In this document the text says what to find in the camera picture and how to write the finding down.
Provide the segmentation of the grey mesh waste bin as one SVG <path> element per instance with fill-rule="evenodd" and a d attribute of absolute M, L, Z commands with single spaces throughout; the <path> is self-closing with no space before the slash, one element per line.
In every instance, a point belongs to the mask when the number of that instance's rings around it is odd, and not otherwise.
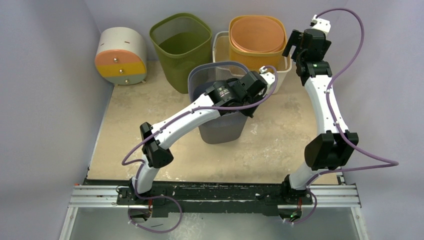
<path fill-rule="evenodd" d="M 187 87 L 191 102 L 196 100 L 214 82 L 242 78 L 249 69 L 236 61 L 220 61 L 195 67 L 188 75 Z M 240 112 L 227 113 L 198 127 L 202 140 L 207 144 L 222 144 L 237 140 L 248 117 Z"/>

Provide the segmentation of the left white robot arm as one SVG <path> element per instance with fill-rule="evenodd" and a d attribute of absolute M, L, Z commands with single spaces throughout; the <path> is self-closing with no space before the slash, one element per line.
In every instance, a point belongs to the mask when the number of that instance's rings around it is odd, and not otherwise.
<path fill-rule="evenodd" d="M 142 133 L 142 164 L 131 179 L 129 197 L 138 205 L 146 203 L 153 181 L 174 157 L 170 147 L 193 129 L 224 115 L 239 112 L 253 117 L 258 106 L 275 90 L 278 77 L 273 73 L 249 71 L 242 78 L 219 80 L 189 106 L 156 124 L 140 126 Z"/>

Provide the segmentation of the olive green mesh bin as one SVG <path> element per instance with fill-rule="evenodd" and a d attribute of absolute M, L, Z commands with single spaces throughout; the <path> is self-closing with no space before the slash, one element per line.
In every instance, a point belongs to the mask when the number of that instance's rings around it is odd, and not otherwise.
<path fill-rule="evenodd" d="M 149 37 L 169 84 L 187 94 L 189 73 L 212 59 L 212 31 L 191 13 L 177 13 L 150 28 Z"/>

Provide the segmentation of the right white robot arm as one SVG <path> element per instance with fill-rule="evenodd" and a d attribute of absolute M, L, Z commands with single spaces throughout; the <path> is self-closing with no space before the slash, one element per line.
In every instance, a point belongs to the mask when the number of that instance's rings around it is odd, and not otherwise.
<path fill-rule="evenodd" d="M 321 30 L 293 30 L 282 53 L 286 57 L 294 48 L 291 58 L 312 103 L 317 127 L 317 136 L 304 149 L 304 163 L 284 179 L 280 196 L 288 204 L 306 195 L 319 175 L 347 164 L 354 149 L 346 140 L 359 142 L 358 134 L 344 122 L 331 86 L 332 70 L 324 60 L 330 45 Z"/>

